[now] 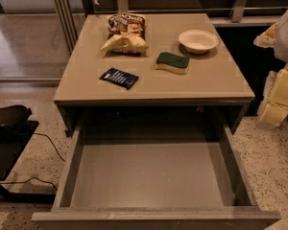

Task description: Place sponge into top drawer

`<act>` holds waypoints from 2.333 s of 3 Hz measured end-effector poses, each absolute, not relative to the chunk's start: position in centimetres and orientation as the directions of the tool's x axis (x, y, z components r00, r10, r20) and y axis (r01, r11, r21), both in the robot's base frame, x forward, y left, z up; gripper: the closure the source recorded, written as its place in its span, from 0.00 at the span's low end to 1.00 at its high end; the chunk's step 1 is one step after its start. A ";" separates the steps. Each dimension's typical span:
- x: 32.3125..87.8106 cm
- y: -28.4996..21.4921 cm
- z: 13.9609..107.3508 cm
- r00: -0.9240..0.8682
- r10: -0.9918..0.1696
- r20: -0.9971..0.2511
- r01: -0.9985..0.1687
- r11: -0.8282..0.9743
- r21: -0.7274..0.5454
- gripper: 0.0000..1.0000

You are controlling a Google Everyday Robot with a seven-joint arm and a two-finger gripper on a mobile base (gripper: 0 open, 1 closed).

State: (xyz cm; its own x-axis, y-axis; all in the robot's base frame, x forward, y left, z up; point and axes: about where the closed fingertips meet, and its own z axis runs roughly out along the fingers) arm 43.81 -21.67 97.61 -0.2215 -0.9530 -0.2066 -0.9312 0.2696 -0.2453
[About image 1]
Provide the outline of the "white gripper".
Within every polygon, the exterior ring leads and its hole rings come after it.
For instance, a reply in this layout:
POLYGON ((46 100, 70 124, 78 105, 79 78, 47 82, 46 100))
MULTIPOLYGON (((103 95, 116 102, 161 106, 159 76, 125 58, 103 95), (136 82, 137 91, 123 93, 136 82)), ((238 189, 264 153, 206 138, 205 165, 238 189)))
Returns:
MULTIPOLYGON (((261 48, 274 47, 275 57, 288 63, 288 10, 280 17, 278 24, 273 24, 258 35, 253 44, 261 48)), ((260 121, 278 127, 287 116, 288 64, 278 72, 270 71, 268 74, 260 104, 260 121)))

